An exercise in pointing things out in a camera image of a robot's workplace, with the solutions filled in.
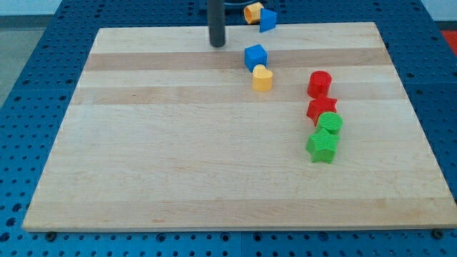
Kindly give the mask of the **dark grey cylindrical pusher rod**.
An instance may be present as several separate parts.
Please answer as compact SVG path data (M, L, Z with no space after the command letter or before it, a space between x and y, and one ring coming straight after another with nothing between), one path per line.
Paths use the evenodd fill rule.
M207 21L210 45L224 46L226 43L224 0L207 1Z

